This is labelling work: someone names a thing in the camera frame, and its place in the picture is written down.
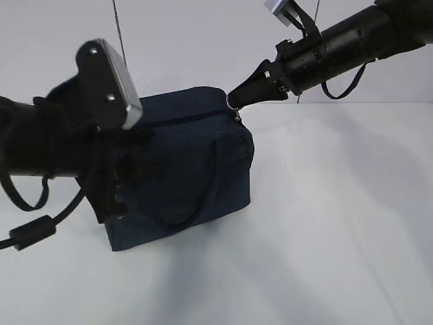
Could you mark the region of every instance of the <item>zipper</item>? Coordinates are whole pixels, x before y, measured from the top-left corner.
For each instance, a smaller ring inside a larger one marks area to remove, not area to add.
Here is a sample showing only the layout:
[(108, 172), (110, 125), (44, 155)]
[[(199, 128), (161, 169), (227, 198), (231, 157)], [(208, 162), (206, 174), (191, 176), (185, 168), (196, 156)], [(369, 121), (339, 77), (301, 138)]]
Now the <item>zipper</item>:
[(200, 120), (204, 120), (205, 118), (209, 118), (209, 117), (213, 117), (213, 116), (218, 116), (218, 115), (230, 115), (237, 122), (240, 122), (238, 120), (239, 117), (236, 114), (236, 111), (234, 111), (234, 110), (216, 110), (214, 112), (209, 112), (209, 113), (204, 113), (204, 114), (198, 114), (198, 115), (193, 115), (193, 116), (173, 118), (173, 119), (167, 120), (167, 121), (145, 123), (145, 124), (141, 124), (140, 127), (149, 127), (149, 128), (167, 127), (169, 125), (176, 125), (176, 124), (183, 124), (183, 123), (190, 123), (190, 122), (200, 121)]

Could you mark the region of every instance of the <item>cable strap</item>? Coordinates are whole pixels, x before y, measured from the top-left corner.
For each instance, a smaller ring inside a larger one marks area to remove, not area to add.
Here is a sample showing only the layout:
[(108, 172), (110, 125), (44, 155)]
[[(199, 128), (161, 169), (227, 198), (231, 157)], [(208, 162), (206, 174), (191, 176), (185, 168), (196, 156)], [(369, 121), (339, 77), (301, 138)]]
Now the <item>cable strap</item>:
[(9, 173), (2, 173), (0, 175), (0, 183), (6, 192), (9, 199), (21, 210), (26, 212), (31, 212), (35, 210), (42, 209), (48, 201), (49, 197), (49, 187), (48, 187), (48, 177), (44, 176), (42, 178), (42, 193), (36, 205), (33, 207), (29, 205), (17, 191)]
[(322, 83), (322, 90), (325, 93), (325, 95), (329, 98), (331, 98), (332, 100), (341, 100), (342, 98), (347, 97), (359, 84), (359, 81), (361, 80), (361, 77), (363, 76), (364, 72), (365, 72), (365, 68), (367, 67), (368, 63), (374, 62), (370, 61), (365, 63), (358, 71), (357, 75), (355, 76), (355, 78), (353, 79), (352, 83), (350, 84), (349, 88), (346, 89), (346, 91), (344, 93), (342, 93), (339, 96), (334, 96), (329, 92), (329, 89), (327, 88), (327, 84), (326, 82)]

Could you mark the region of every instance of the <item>screw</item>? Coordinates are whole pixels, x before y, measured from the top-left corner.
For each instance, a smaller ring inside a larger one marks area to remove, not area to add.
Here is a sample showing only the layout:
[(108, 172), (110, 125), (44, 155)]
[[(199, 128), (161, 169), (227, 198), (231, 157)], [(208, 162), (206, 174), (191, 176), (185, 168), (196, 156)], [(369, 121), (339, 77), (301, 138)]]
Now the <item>screw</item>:
[(109, 93), (108, 95), (107, 95), (107, 100), (109, 101), (109, 102), (112, 102), (113, 100), (115, 100), (116, 99), (116, 97), (114, 97), (114, 95), (112, 94), (112, 93)]

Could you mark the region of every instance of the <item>black cylinder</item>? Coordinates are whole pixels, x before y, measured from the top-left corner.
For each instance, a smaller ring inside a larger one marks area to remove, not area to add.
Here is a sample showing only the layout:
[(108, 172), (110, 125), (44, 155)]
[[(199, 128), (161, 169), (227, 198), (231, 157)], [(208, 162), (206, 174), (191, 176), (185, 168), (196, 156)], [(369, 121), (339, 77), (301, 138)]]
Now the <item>black cylinder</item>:
[(301, 91), (374, 60), (398, 42), (389, 16), (376, 6), (323, 31), (322, 37), (323, 42), (285, 62)]
[(433, 0), (413, 1), (406, 16), (412, 37), (423, 44), (433, 44)]
[(33, 220), (9, 232), (18, 251), (55, 234), (55, 221), (48, 215)]
[(14, 103), (14, 111), (16, 126), (4, 145), (11, 175), (76, 177), (89, 166), (89, 132), (68, 135), (59, 121), (51, 122), (37, 106)]

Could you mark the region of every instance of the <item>black cable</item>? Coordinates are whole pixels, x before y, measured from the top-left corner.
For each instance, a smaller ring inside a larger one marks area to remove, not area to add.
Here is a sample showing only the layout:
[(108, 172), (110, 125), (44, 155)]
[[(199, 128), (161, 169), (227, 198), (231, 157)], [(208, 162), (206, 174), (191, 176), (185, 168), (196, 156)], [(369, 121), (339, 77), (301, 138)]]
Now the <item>black cable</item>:
[(2, 240), (2, 241), (0, 241), (0, 249), (5, 249), (5, 248), (15, 246), (15, 244), (16, 244), (16, 241), (13, 238)]
[(317, 15), (319, 14), (319, 7), (320, 7), (320, 0), (317, 0), (317, 7), (316, 7), (315, 15), (314, 15), (314, 23), (317, 22)]
[(97, 166), (99, 162), (99, 148), (97, 145), (97, 135), (95, 135), (94, 145), (93, 145), (93, 157), (91, 159), (91, 165), (89, 167), (89, 170), (87, 171), (87, 174), (85, 175), (85, 182), (83, 186), (81, 186), (81, 189), (78, 191), (76, 196), (70, 201), (70, 203), (66, 206), (66, 208), (56, 215), (53, 220), (56, 225), (61, 223), (63, 220), (65, 220), (81, 203), (83, 198), (85, 197), (86, 191), (90, 188), (93, 178), (97, 171)]

